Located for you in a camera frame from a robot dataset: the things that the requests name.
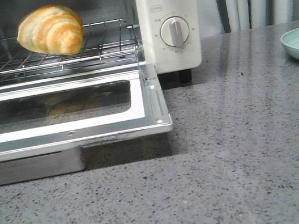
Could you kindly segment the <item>golden croissant bread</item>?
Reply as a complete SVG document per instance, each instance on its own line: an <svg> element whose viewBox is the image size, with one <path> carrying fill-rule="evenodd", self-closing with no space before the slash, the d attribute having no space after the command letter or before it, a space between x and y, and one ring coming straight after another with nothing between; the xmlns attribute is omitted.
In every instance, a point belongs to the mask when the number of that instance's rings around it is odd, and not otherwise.
<svg viewBox="0 0 299 224"><path fill-rule="evenodd" d="M17 40L32 52L73 56L83 46L82 25L82 18L67 6L42 6L20 21Z"/></svg>

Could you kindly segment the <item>white toaster oven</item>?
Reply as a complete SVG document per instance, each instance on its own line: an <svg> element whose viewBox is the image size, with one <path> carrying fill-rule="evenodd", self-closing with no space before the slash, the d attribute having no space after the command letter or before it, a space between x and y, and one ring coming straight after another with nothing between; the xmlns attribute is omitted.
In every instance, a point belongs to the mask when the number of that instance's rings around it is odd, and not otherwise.
<svg viewBox="0 0 299 224"><path fill-rule="evenodd" d="M20 21L30 12L47 5L64 5L74 10L88 24L124 19L138 26L143 57L131 64L118 64L77 73L47 75L26 81L9 81L0 86L35 80L115 69L119 66L153 65L156 74L178 72L180 80L191 81L191 70L202 62L197 0L0 0L0 39L16 38ZM189 25L189 36L182 48L166 45L160 37L162 24L171 17L181 17Z"/></svg>

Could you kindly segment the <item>oven glass door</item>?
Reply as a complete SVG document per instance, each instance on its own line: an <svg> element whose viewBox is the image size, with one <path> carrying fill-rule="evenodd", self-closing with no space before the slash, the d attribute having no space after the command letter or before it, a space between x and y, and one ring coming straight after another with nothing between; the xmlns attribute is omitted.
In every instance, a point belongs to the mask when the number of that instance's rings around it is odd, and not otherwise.
<svg viewBox="0 0 299 224"><path fill-rule="evenodd" d="M153 65L0 86L0 162L172 129Z"/></svg>

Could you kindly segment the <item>lower white timer knob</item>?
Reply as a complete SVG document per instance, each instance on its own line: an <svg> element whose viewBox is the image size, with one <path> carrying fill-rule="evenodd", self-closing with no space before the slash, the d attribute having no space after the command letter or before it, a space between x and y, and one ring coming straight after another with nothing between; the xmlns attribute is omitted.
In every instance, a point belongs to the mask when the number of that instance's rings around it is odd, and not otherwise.
<svg viewBox="0 0 299 224"><path fill-rule="evenodd" d="M160 37L162 41L175 48L182 48L189 36L189 25L181 17L171 17L161 26Z"/></svg>

